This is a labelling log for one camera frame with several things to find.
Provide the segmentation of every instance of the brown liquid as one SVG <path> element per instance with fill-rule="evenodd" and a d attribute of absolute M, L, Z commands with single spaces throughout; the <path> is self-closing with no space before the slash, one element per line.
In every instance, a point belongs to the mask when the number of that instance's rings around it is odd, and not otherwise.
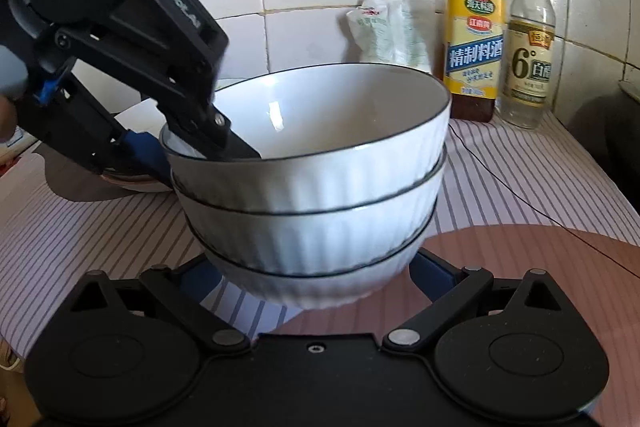
<path fill-rule="evenodd" d="M 451 118 L 477 122 L 488 122 L 492 119 L 495 100 L 464 94 L 452 94 L 451 96 Z"/>

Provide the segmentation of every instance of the round black pad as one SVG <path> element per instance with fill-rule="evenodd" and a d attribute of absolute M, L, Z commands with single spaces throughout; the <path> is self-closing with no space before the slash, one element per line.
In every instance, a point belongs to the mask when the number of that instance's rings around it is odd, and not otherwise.
<path fill-rule="evenodd" d="M 191 338 L 156 319 L 91 311 L 56 326 L 30 352 L 26 377 L 38 407 L 66 421 L 108 425 L 155 415 L 199 367 Z"/>
<path fill-rule="evenodd" d="M 508 421 L 575 415 L 609 376 L 607 357 L 586 325 L 538 309 L 456 325 L 438 341 L 435 366 L 472 409 Z"/>
<path fill-rule="evenodd" d="M 542 335 L 510 333 L 489 347 L 494 363 L 514 375 L 542 377 L 554 372 L 564 359 L 562 348 Z"/>

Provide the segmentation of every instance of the plastic bottle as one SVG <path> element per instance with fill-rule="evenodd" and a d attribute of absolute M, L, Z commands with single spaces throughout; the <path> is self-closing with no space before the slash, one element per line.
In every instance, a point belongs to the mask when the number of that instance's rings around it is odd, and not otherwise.
<path fill-rule="evenodd" d="M 444 83 L 451 116 L 489 121 L 500 81 L 502 0 L 447 0 Z"/>
<path fill-rule="evenodd" d="M 505 50 L 500 117 L 514 125 L 540 125 L 549 95 L 556 13 L 551 0 L 513 0 Z"/>

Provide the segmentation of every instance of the bowl rim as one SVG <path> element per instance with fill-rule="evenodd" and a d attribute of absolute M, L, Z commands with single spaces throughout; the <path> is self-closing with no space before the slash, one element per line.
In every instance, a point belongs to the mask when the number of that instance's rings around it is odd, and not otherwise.
<path fill-rule="evenodd" d="M 231 212 L 233 214 L 243 214 L 249 216 L 269 216 L 269 217 L 296 217 L 296 216 L 319 216 L 322 214 L 333 214 L 336 212 L 346 212 L 348 210 L 360 210 L 361 208 L 366 208 L 367 206 L 373 206 L 374 204 L 380 204 L 384 201 L 391 200 L 393 198 L 397 198 L 415 190 L 416 188 L 421 187 L 422 185 L 428 183 L 432 178 L 436 176 L 439 172 L 441 172 L 445 164 L 447 162 L 447 158 L 449 157 L 449 153 L 447 152 L 447 145 L 443 144 L 442 150 L 440 152 L 440 156 L 438 156 L 438 161 L 436 165 L 433 166 L 425 176 L 420 178 L 417 182 L 409 185 L 408 187 L 401 188 L 400 190 L 394 192 L 393 194 L 388 194 L 386 196 L 382 196 L 377 200 L 365 201 L 364 203 L 358 203 L 352 206 L 339 206 L 337 208 L 324 208 L 322 210 L 305 210 L 304 212 L 265 212 L 264 210 L 260 210 L 258 212 L 251 212 L 249 210 L 236 210 L 234 208 L 226 208 L 224 206 L 220 206 L 218 204 L 207 203 L 206 201 L 202 201 L 201 199 L 193 196 L 184 187 L 180 184 L 180 182 L 174 176 L 174 170 L 171 169 L 171 182 L 174 185 L 174 190 L 177 194 L 187 198 L 188 200 L 194 201 L 194 203 L 199 203 L 202 206 L 206 206 L 207 208 L 213 208 L 214 210 L 222 210 L 224 212 Z"/>
<path fill-rule="evenodd" d="M 331 149 L 328 151 L 320 151 L 320 152 L 308 152 L 308 153 L 304 153 L 304 154 L 294 154 L 291 156 L 280 156 L 278 158 L 196 158 L 195 156 L 187 156 L 184 155 L 182 153 L 179 153 L 177 151 L 174 151 L 173 149 L 171 149 L 165 142 L 164 142 L 164 132 L 165 129 L 169 129 L 168 124 L 165 123 L 162 126 L 162 129 L 160 130 L 160 136 L 159 136 L 159 141 L 160 144 L 162 145 L 162 148 L 164 148 L 168 153 L 170 153 L 173 156 L 178 156 L 179 158 L 184 158 L 187 160 L 194 160 L 194 161 L 204 161 L 204 162 L 212 162 L 212 163 L 219 163 L 219 164 L 224 164 L 224 163 L 257 163 L 257 162 L 276 162 L 276 161 L 286 161 L 286 160 L 294 160 L 297 158 L 307 158 L 310 156 L 322 156 L 325 154 L 331 154 L 331 153 L 336 153 L 336 152 L 341 152 L 341 151 L 346 151 L 346 150 L 350 150 L 350 149 L 355 149 L 358 147 L 368 147 L 374 143 L 379 143 L 379 142 L 383 142 L 386 140 L 391 140 L 393 138 L 395 138 L 396 136 L 400 136 L 401 134 L 410 132 L 414 129 L 418 129 L 419 127 L 422 127 L 423 125 L 429 123 L 432 120 L 435 120 L 437 117 L 439 117 L 446 109 L 447 107 L 449 107 L 451 105 L 451 101 L 452 101 L 452 96 L 451 96 L 451 92 L 449 91 L 449 89 L 447 89 L 447 87 L 443 84 L 443 82 L 434 74 L 431 73 L 427 73 L 426 71 L 422 71 L 422 70 L 416 70 L 415 68 L 409 68 L 407 66 L 398 66 L 396 64 L 381 64 L 381 63 L 377 63 L 377 62 L 336 62 L 333 64 L 316 64 L 315 66 L 304 66 L 302 68 L 290 68 L 289 70 L 282 70 L 282 71 L 275 71 L 274 73 L 267 73 L 267 74 L 261 74 L 260 76 L 252 76 L 251 78 L 246 78 L 244 80 L 241 80 L 240 82 L 236 82 L 235 84 L 231 84 L 230 86 L 226 86 L 223 87 L 222 89 L 219 89 L 218 91 L 214 92 L 214 96 L 213 96 L 213 102 L 215 101 L 215 93 L 216 92 L 222 92 L 225 89 L 230 89 L 231 87 L 234 86 L 238 86 L 239 84 L 243 84 L 244 82 L 248 82 L 249 80 L 257 80 L 258 78 L 264 78 L 265 76 L 271 76 L 274 74 L 280 74 L 280 73 L 288 73 L 289 71 L 300 71 L 300 70 L 308 70 L 308 69 L 321 69 L 321 68 L 329 68 L 332 66 L 361 66 L 361 65 L 365 65 L 365 66 L 380 66 L 383 68 L 388 68 L 388 69 L 397 69 L 397 68 L 401 68 L 403 70 L 410 70 L 413 71 L 415 73 L 418 74 L 423 74 L 424 76 L 429 77 L 431 80 L 434 80 L 435 83 L 441 87 L 446 95 L 446 100 L 444 103 L 444 106 L 438 110 L 431 118 L 428 118 L 427 120 L 421 121 L 420 123 L 417 123 L 414 126 L 411 126 L 407 129 L 403 129 L 401 131 L 395 132 L 393 134 L 390 134 L 388 136 L 383 136 L 380 138 L 376 138 L 375 140 L 370 140 L 368 142 L 364 142 L 364 143 L 356 143 L 356 144 L 352 144 L 352 145 L 346 145 L 344 147 L 338 147 L 335 149 Z"/>
<path fill-rule="evenodd" d="M 258 270 L 257 268 L 251 268 L 251 267 L 248 267 L 248 266 L 244 266 L 243 264 L 240 264 L 240 263 L 238 263 L 236 261 L 232 261 L 231 259 L 225 257 L 221 253 L 218 253 L 214 248 L 211 248 L 207 244 L 207 242 L 204 241 L 200 237 L 200 234 L 193 228 L 193 225 L 191 224 L 191 221 L 189 220 L 189 216 L 187 216 L 185 214 L 185 218 L 186 218 L 186 222 L 187 222 L 187 226 L 189 227 L 189 230 L 191 230 L 191 233 L 193 233 L 193 237 L 206 250 L 206 253 L 208 252 L 208 253 L 212 254 L 213 256 L 217 257 L 218 259 L 220 259 L 224 263 L 230 264 L 230 265 L 234 266 L 235 268 L 239 268 L 239 269 L 242 269 L 244 271 L 249 271 L 249 272 L 252 272 L 252 273 L 255 273 L 255 274 L 258 274 L 258 275 L 266 275 L 268 277 L 276 277 L 278 279 L 295 279 L 295 280 L 314 279 L 314 280 L 318 280 L 318 279 L 328 279 L 329 277 L 340 277 L 340 276 L 344 276 L 344 275 L 349 275 L 351 273 L 357 272 L 358 270 L 361 270 L 361 269 L 364 269 L 364 268 L 374 267 L 374 266 L 377 266 L 379 264 L 386 263 L 386 261 L 390 261 L 394 257 L 400 255 L 406 248 L 409 247 L 409 245 L 411 245 L 424 232 L 426 232 L 427 227 L 431 224 L 431 220 L 433 219 L 433 216 L 435 216 L 437 206 L 438 206 L 438 198 L 436 198 L 436 200 L 434 201 L 433 208 L 431 209 L 431 212 L 429 213 L 429 216 L 427 216 L 426 220 L 423 221 L 423 223 L 411 235 L 411 237 L 405 239 L 402 242 L 401 245 L 399 245 L 398 247 L 394 248 L 393 250 L 385 253 L 382 257 L 372 261 L 371 263 L 362 263 L 362 264 L 358 264 L 357 266 L 354 266 L 352 268 L 349 268 L 347 270 L 340 270 L 340 271 L 335 271 L 335 272 L 330 272 L 330 273 L 323 273 L 321 275 L 296 275 L 296 274 L 290 275 L 290 274 L 283 274 L 283 273 L 265 272 L 265 271 L 262 271 L 262 270 Z"/>

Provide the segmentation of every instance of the plastic bag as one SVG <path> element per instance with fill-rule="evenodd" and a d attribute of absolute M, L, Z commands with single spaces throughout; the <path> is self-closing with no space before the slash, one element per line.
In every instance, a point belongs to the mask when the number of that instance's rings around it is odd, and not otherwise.
<path fill-rule="evenodd" d="M 347 13 L 361 62 L 397 64 L 431 73 L 419 12 L 408 0 L 364 0 Z"/>

